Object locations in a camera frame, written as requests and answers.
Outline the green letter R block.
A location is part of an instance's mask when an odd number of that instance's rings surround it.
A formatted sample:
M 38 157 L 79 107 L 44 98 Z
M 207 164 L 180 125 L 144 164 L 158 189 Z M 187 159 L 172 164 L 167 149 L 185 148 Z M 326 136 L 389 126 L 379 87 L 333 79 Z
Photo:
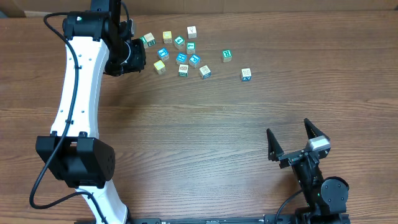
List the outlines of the green letter R block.
M 223 62 L 230 62 L 233 58 L 233 54 L 229 49 L 223 50 L 222 51 L 222 59 Z

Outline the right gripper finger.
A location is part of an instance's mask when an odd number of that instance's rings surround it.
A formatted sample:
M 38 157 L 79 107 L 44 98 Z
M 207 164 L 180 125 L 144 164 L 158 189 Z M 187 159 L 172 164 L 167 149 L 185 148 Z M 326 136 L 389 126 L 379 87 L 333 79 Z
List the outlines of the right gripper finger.
M 284 151 L 270 128 L 266 130 L 266 134 L 268 142 L 268 159 L 270 161 L 279 161 L 279 157 L 284 154 Z
M 305 118 L 303 122 L 307 137 L 309 139 L 317 138 L 323 135 L 323 132 L 320 131 L 308 118 Z

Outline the pretzel picture block blue side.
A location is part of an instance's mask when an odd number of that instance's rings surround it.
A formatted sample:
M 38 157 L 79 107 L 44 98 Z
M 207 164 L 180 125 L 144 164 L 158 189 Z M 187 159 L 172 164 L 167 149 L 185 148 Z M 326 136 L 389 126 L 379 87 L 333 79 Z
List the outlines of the pretzel picture block blue side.
M 211 70 L 207 65 L 200 67 L 200 75 L 202 79 L 206 79 L 211 76 Z

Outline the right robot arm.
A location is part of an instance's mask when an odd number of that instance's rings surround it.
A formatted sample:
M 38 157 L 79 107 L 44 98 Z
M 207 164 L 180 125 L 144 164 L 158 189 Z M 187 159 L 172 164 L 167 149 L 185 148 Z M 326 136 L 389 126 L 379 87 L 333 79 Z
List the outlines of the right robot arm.
M 281 169 L 291 167 L 300 190 L 290 196 L 278 209 L 274 223 L 349 223 L 346 213 L 349 184 L 341 177 L 324 178 L 319 168 L 320 160 L 329 155 L 330 138 L 309 119 L 304 119 L 308 137 L 306 146 L 286 154 L 270 129 L 266 130 L 268 159 L 279 162 Z M 306 207 L 298 208 L 292 215 L 281 217 L 284 207 L 297 195 L 303 194 Z

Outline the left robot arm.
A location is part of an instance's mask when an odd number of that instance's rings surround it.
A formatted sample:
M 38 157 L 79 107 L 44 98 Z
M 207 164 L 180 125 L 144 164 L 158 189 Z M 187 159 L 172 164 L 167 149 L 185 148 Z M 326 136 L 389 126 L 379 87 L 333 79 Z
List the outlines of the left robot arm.
M 95 223 L 131 223 L 128 207 L 116 191 L 114 149 L 99 139 L 98 104 L 103 75 L 118 77 L 146 65 L 141 39 L 132 19 L 122 21 L 121 0 L 92 1 L 87 11 L 63 14 L 67 64 L 60 106 L 48 136 L 35 149 L 44 171 L 82 196 Z

